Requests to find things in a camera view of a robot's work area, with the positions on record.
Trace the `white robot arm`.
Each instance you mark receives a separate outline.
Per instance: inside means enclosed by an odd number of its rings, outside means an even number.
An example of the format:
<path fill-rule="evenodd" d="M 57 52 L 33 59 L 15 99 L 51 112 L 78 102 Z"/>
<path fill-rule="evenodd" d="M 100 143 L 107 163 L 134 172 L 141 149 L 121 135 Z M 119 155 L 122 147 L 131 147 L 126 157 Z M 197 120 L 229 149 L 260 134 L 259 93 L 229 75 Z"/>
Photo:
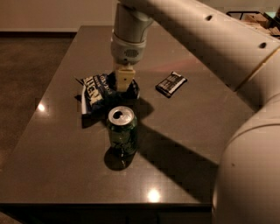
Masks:
<path fill-rule="evenodd" d="M 213 191 L 214 224 L 280 224 L 280 42 L 198 0 L 117 0 L 112 55 L 162 25 L 253 109 L 220 159 Z"/>

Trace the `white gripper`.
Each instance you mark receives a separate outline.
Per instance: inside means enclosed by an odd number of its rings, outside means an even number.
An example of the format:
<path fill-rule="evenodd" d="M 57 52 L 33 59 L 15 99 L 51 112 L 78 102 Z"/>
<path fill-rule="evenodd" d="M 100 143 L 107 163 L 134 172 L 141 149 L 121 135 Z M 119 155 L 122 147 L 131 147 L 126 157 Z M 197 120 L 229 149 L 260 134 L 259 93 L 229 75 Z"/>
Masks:
<path fill-rule="evenodd" d="M 138 63 L 146 47 L 146 41 L 142 43 L 131 43 L 118 38 L 115 34 L 111 38 L 111 55 L 113 57 L 113 68 L 133 67 Z M 134 70 L 117 70 L 115 73 L 116 90 L 126 92 L 133 81 L 136 72 Z"/>

